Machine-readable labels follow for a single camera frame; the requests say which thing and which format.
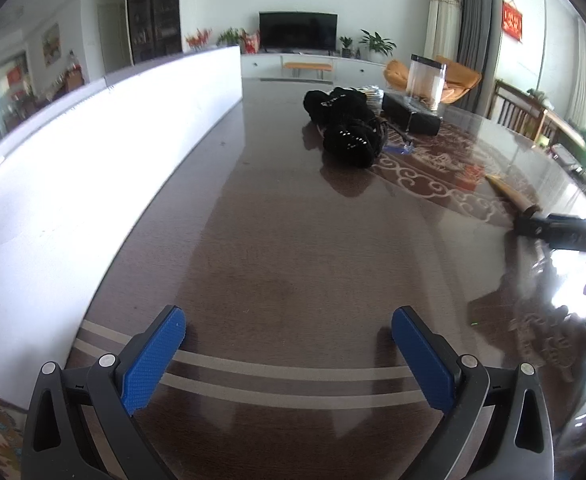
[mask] red decoration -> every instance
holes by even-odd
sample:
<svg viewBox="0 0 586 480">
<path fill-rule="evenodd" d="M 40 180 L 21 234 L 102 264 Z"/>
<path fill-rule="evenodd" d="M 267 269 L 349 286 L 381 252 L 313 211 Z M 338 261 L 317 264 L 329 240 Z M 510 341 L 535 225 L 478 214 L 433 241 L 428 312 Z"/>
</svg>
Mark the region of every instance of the red decoration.
<svg viewBox="0 0 586 480">
<path fill-rule="evenodd" d="M 199 30 L 198 33 L 194 36 L 187 36 L 186 42 L 193 50 L 199 50 L 206 46 L 209 38 L 211 37 L 211 29 L 205 28 L 204 30 Z"/>
<path fill-rule="evenodd" d="M 502 30 L 510 37 L 522 41 L 522 13 L 506 2 L 502 4 Z"/>
<path fill-rule="evenodd" d="M 244 40 L 244 49 L 247 54 L 257 54 L 260 50 L 260 31 L 255 34 L 247 34 L 244 32 L 242 39 Z"/>
<path fill-rule="evenodd" d="M 20 67 L 16 66 L 16 67 L 12 68 L 11 70 L 9 70 L 6 73 L 6 79 L 9 82 L 9 86 L 14 85 L 14 84 L 22 81 L 22 71 L 20 70 Z"/>
</svg>

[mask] black cloth bag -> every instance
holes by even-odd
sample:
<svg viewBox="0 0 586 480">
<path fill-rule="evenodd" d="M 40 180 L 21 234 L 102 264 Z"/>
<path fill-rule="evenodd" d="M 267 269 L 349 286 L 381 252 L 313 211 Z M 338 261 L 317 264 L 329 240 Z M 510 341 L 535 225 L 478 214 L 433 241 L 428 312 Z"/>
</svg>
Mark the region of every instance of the black cloth bag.
<svg viewBox="0 0 586 480">
<path fill-rule="evenodd" d="M 387 134 L 361 92 L 311 90 L 304 97 L 304 109 L 323 131 L 324 149 L 352 166 L 371 167 L 387 142 Z"/>
</svg>

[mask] potted plant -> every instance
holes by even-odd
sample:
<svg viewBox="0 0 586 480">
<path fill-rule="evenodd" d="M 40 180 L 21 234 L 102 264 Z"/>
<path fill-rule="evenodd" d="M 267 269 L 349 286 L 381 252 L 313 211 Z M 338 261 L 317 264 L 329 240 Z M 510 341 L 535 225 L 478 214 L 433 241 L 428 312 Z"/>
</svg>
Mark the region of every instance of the potted plant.
<svg viewBox="0 0 586 480">
<path fill-rule="evenodd" d="M 340 41 L 342 41 L 342 57 L 351 57 L 351 45 L 353 44 L 353 38 L 340 36 Z"/>
<path fill-rule="evenodd" d="M 219 35 L 215 44 L 217 46 L 235 46 L 240 44 L 240 38 L 240 31 L 230 27 Z"/>
<path fill-rule="evenodd" d="M 364 32 L 359 43 L 365 44 L 369 47 L 369 61 L 375 63 L 386 63 L 388 55 L 393 52 L 397 45 L 390 40 L 390 38 L 382 38 L 377 32 L 375 34 L 361 29 Z"/>
</svg>

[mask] clear plastic container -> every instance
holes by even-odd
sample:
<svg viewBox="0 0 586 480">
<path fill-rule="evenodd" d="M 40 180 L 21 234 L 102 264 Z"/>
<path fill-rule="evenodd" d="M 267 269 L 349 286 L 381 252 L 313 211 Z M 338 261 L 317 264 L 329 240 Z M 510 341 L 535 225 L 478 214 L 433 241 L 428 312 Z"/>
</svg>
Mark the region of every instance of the clear plastic container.
<svg viewBox="0 0 586 480">
<path fill-rule="evenodd" d="M 442 99 L 445 75 L 445 64 L 413 54 L 406 94 L 429 110 L 436 111 Z"/>
</svg>

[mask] dark wooden table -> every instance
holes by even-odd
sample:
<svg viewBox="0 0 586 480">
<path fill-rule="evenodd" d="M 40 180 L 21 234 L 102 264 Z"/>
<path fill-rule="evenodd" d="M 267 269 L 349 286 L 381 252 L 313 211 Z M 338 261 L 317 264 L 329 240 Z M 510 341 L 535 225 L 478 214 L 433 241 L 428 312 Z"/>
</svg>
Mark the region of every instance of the dark wooden table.
<svg viewBox="0 0 586 480">
<path fill-rule="evenodd" d="M 483 175 L 545 212 L 586 217 L 586 198 L 528 139 L 455 108 L 414 155 L 346 168 L 308 124 L 311 88 L 245 81 L 122 246 L 67 366 L 179 305 L 182 351 L 135 415 L 178 478 L 393 479 L 440 416 L 390 337 L 410 304 L 458 353 L 533 363 L 560 428 L 586 375 L 585 321 L 565 319 L 586 315 L 586 254 L 514 237 Z"/>
</svg>

